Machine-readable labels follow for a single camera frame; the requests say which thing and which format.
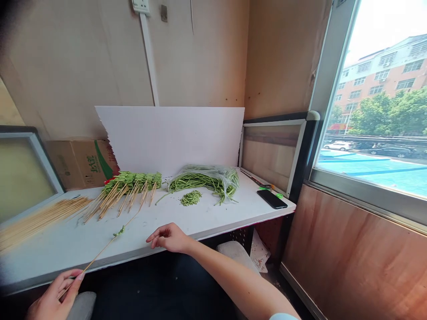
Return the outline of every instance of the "building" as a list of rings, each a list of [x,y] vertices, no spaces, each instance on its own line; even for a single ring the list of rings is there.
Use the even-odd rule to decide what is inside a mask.
[[[416,90],[427,84],[427,34],[412,36],[392,47],[360,58],[344,67],[334,104],[342,108],[337,124],[328,133],[345,133],[351,113],[365,98],[385,91]]]

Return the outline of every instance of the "plastic bag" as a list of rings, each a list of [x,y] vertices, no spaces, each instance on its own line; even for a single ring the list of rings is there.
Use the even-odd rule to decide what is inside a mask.
[[[177,178],[182,178],[182,177],[191,175],[192,173],[198,173],[214,179],[221,180],[222,194],[215,192],[215,189],[218,190],[218,186],[216,184],[215,184],[215,187],[213,186],[215,181],[212,181],[212,182],[208,181],[205,185],[199,185],[195,187],[189,186],[189,187],[182,187],[179,189],[176,189],[173,187],[172,182],[175,181]],[[221,199],[218,202],[219,204],[222,204],[224,201],[229,201],[229,200],[237,202],[232,198],[232,196],[236,192],[236,190],[239,188],[239,176],[234,167],[225,167],[221,165],[206,166],[206,165],[198,165],[198,164],[189,164],[189,165],[186,165],[184,168],[182,168],[181,171],[176,176],[172,177],[168,181],[168,192],[175,192],[175,191],[180,191],[186,188],[198,188],[198,187],[206,187],[209,190],[214,191],[213,194],[221,196]]]

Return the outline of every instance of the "bundle of skewers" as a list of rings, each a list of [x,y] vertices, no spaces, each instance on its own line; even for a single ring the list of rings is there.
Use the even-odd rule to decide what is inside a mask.
[[[61,220],[72,219],[91,201],[92,199],[81,196],[74,199],[63,199],[2,229],[0,231],[0,252],[8,251]]]
[[[85,210],[85,223],[87,223],[94,215],[99,214],[98,220],[101,220],[109,209],[114,208],[120,199],[125,196],[125,199],[118,207],[117,217],[120,216],[123,210],[130,212],[134,202],[139,195],[139,210],[145,200],[149,199],[149,205],[153,201],[156,189],[161,187],[161,173],[133,173],[130,171],[120,171],[120,174],[114,176],[102,189],[101,194],[94,202]]]

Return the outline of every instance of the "hand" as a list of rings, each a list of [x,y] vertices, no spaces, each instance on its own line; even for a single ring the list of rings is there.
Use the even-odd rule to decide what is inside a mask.
[[[171,252],[186,253],[194,240],[172,222],[157,228],[145,241],[151,242],[152,249],[163,247]]]
[[[66,320],[79,292],[83,270],[73,269],[61,273],[46,292],[28,309],[27,320]]]

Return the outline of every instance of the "tree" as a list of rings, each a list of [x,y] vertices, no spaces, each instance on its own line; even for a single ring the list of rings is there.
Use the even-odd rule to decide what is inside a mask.
[[[422,134],[427,128],[427,87],[407,93],[398,92],[391,103],[391,134]]]
[[[427,87],[363,99],[360,109],[351,114],[350,127],[348,133],[356,135],[427,136]]]
[[[332,113],[330,114],[329,122],[328,122],[328,128],[331,125],[338,123],[341,114],[342,114],[342,109],[339,105],[336,104],[334,106],[334,108],[332,109]]]
[[[363,99],[360,109],[351,114],[348,133],[366,136],[389,136],[391,99],[382,92]]]

